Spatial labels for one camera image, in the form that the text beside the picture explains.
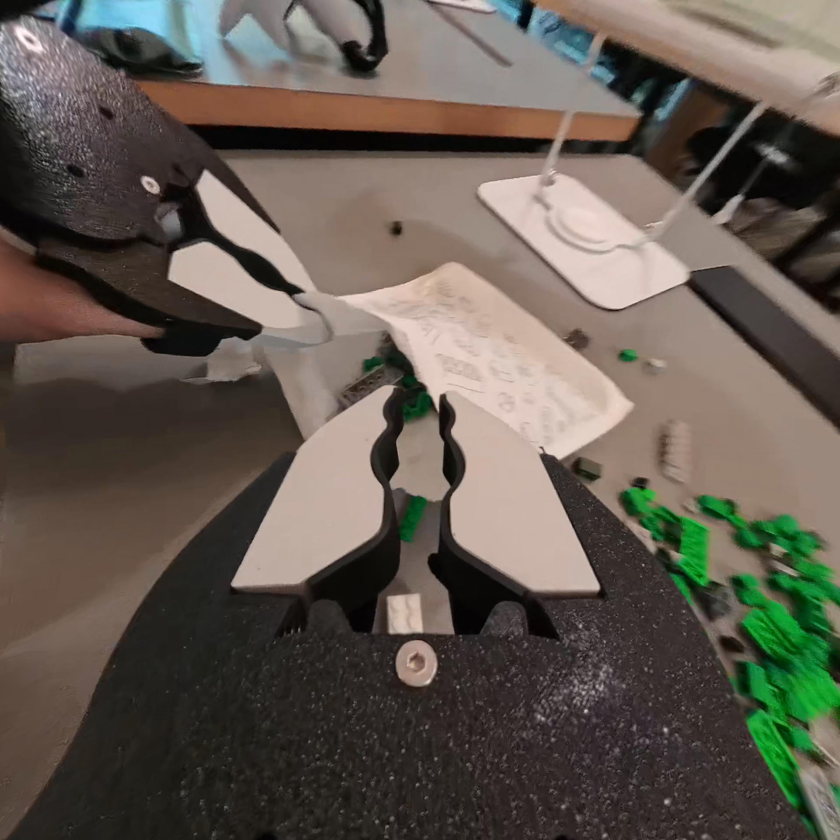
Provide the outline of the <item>pile of green building bricks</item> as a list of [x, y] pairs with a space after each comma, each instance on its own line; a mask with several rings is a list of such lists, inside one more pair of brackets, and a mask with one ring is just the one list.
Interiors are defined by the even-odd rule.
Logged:
[[[786, 800], [813, 838], [838, 838], [838, 757], [819, 743], [818, 723], [838, 722], [837, 574], [823, 538], [790, 515], [747, 519], [735, 500], [700, 495], [686, 513], [661, 504], [644, 478], [618, 495], [628, 524], [709, 623], [734, 621], [717, 644], [734, 655], [731, 678], [745, 702], [750, 736]], [[761, 561], [761, 574], [717, 581], [711, 531], [725, 525], [735, 546]]]

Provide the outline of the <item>grey desk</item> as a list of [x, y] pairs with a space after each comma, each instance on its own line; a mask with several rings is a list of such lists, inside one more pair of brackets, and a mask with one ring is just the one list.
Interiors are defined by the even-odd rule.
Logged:
[[[3, 405], [2, 838], [810, 838], [765, 765], [717, 652], [627, 530], [634, 477], [791, 514], [838, 558], [838, 428], [688, 287], [621, 311], [573, 292], [480, 201], [530, 157], [237, 154], [228, 165], [336, 297], [465, 266], [633, 403], [542, 457], [602, 585], [501, 604], [477, 635], [358, 633], [336, 602], [231, 582], [299, 447], [273, 373], [193, 385], [198, 359], [122, 337], [22, 345]], [[393, 221], [403, 233], [390, 233]], [[730, 266], [819, 340], [838, 321], [691, 207], [662, 238]], [[638, 360], [616, 355], [634, 349]], [[647, 358], [668, 369], [650, 374]], [[659, 469], [670, 419], [691, 478]]]

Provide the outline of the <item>white printed paper bag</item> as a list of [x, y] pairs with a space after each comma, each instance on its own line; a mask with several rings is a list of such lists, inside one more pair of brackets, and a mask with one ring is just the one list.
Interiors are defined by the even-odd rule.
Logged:
[[557, 458], [608, 433], [634, 408], [592, 362], [460, 264], [342, 300], [385, 326], [298, 352], [267, 339], [229, 339], [203, 375], [185, 382], [230, 383], [273, 371], [309, 438], [343, 409], [342, 394], [361, 377], [363, 358], [390, 337], [435, 406], [442, 394], [461, 393]]

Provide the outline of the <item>white brick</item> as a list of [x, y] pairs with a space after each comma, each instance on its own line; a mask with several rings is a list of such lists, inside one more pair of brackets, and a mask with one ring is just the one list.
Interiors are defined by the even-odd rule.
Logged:
[[424, 633], [422, 596], [418, 593], [388, 595], [385, 598], [386, 632], [390, 635]]

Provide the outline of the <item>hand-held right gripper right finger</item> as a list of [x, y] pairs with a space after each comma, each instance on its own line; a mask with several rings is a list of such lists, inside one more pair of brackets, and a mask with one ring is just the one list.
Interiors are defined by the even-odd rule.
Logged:
[[440, 397], [438, 419], [448, 490], [428, 564], [455, 634], [479, 634], [504, 602], [531, 634], [557, 634], [547, 603], [597, 598], [602, 585], [540, 452], [456, 392]]

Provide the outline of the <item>white book stand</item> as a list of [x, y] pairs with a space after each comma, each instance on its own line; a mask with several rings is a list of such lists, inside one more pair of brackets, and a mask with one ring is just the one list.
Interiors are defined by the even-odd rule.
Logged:
[[688, 190], [640, 228], [581, 181], [562, 175], [573, 106], [539, 175], [486, 182], [480, 201], [585, 300], [623, 310], [688, 281], [659, 240], [766, 110], [838, 135], [838, 2], [554, 2], [593, 34], [573, 83], [588, 78], [606, 41], [752, 103], [748, 115]]

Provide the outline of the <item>person's left hand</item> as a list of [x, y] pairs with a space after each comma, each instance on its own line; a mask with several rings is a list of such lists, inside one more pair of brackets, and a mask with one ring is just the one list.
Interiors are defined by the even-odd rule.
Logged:
[[119, 335], [158, 339], [163, 331], [101, 306], [76, 282], [39, 268], [16, 247], [1, 245], [1, 342]]

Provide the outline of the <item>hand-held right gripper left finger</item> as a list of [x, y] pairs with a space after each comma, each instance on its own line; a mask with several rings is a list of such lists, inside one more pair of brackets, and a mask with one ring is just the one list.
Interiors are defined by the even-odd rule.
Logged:
[[369, 633], [400, 565], [391, 479], [403, 390], [386, 385], [299, 447], [231, 582], [236, 593], [289, 595], [307, 610], [336, 602]]

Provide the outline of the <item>black desk panel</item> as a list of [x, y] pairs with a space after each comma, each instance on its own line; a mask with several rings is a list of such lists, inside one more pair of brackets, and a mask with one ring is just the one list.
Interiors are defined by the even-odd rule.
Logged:
[[688, 287], [839, 428], [837, 353], [730, 266], [693, 271]]

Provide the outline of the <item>long grey brick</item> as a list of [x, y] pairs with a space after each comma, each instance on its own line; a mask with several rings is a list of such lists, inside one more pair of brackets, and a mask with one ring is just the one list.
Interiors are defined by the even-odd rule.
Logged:
[[679, 485], [690, 482], [693, 437], [690, 425], [678, 419], [668, 420], [659, 438], [659, 469], [664, 478]]

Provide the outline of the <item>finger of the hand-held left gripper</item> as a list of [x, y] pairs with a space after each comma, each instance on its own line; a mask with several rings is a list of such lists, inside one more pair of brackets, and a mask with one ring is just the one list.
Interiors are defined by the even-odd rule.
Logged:
[[169, 280], [257, 323], [264, 338], [280, 345], [306, 348], [331, 340], [321, 313], [294, 299], [316, 288], [285, 240], [269, 247], [269, 257], [248, 249], [245, 257], [257, 258], [257, 267], [247, 268], [219, 246], [198, 241], [173, 253]]
[[258, 284], [288, 295], [316, 287], [283, 235], [215, 174], [204, 170], [194, 190], [209, 238]]

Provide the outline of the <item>wood-edged desk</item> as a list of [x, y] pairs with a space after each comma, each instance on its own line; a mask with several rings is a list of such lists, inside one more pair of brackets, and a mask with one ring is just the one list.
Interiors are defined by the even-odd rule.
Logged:
[[356, 77], [300, 9], [281, 49], [251, 17], [222, 38], [220, 8], [195, 2], [188, 18], [199, 78], [139, 81], [187, 124], [551, 140], [574, 111], [571, 139], [621, 142], [640, 120], [499, 14], [385, 2], [389, 55], [372, 77]]

